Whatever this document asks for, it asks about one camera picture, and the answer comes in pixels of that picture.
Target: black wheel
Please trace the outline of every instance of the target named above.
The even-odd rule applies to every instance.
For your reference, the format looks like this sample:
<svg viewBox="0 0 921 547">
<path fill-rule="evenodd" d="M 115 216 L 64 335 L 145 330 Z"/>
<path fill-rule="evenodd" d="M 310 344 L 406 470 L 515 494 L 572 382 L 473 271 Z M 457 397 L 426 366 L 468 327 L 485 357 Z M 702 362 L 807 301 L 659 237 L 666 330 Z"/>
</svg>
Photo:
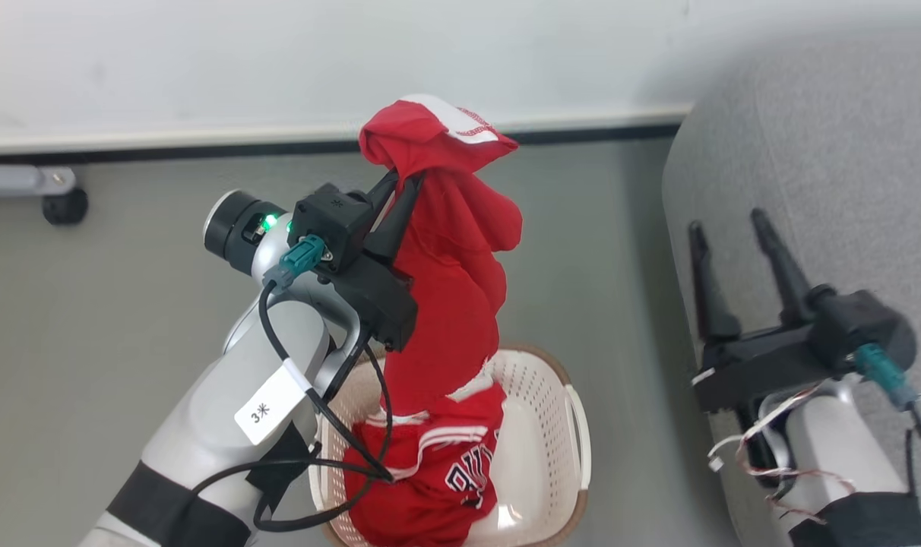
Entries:
<svg viewBox="0 0 921 547">
<path fill-rule="evenodd" d="M 74 226 L 86 216 L 89 197 L 81 188 L 74 188 L 62 196 L 41 198 L 41 214 L 52 226 Z"/>
</svg>

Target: white plastic basket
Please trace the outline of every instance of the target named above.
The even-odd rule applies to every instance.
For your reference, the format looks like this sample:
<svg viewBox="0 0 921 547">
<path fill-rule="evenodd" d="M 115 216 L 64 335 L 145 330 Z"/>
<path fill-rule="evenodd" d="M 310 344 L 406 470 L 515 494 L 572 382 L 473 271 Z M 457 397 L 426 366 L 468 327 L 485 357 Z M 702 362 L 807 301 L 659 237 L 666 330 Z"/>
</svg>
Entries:
<svg viewBox="0 0 921 547">
<path fill-rule="evenodd" d="M 498 504 L 471 527 L 464 546 L 559 544 L 578 525 L 588 498 L 592 450 L 582 402 L 562 365 L 539 349 L 505 347 L 486 367 L 508 395 L 491 465 Z M 351 426 L 376 412 L 378 399 L 374 371 L 360 363 L 329 406 Z M 342 460 L 348 443 L 321 416 L 318 440 L 322 457 Z M 346 501 L 342 473 L 310 468 L 312 500 L 319 511 Z M 348 513 L 325 525 L 324 532 L 336 545 L 373 547 Z"/>
</svg>

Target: red garment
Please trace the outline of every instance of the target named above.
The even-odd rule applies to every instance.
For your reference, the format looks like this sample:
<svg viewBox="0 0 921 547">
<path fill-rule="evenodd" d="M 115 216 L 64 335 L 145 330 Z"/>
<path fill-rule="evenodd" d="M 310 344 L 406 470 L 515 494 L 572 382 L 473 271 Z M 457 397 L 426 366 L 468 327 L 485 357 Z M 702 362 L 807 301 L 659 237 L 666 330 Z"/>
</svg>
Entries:
<svg viewBox="0 0 921 547">
<path fill-rule="evenodd" d="M 498 384 L 460 402 L 443 397 L 429 417 L 394 427 L 383 463 L 397 478 L 373 487 L 350 509 L 359 533 L 381 547 L 458 547 L 471 523 L 498 502 L 489 480 L 502 426 L 505 391 Z M 385 415 L 371 416 L 353 432 L 371 450 L 385 438 Z M 353 449 L 348 463 L 366 466 Z M 346 494 L 355 495 L 364 475 L 346 473 Z"/>
<path fill-rule="evenodd" d="M 492 253 L 518 245 L 522 217 L 473 174 L 518 144 L 476 114 L 409 96 L 374 115 L 359 145 L 401 181 L 426 171 L 395 263 L 413 278 L 416 329 L 385 368 L 394 412 L 411 415 L 464 385 L 498 351 L 495 315 L 507 284 Z"/>
</svg>

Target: gray fabric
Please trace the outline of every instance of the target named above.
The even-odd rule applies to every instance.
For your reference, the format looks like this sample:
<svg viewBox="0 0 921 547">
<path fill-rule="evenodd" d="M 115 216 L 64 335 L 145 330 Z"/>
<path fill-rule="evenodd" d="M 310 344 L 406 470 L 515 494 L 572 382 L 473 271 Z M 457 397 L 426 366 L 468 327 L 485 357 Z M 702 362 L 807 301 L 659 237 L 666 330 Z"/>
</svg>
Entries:
<svg viewBox="0 0 921 547">
<path fill-rule="evenodd" d="M 780 303 L 749 224 L 767 209 L 812 285 L 869 288 L 919 336 L 921 390 L 921 36 L 885 34 L 766 52 L 726 77 L 680 128 L 664 174 L 666 221 L 694 322 L 686 227 L 701 219 L 714 267 L 746 330 L 777 324 Z M 873 385 L 860 411 L 898 467 L 909 420 Z M 714 437 L 737 432 L 728 416 Z M 763 491 L 721 473 L 745 547 L 773 544 Z M 916 446 L 921 500 L 921 442 Z"/>
</svg>

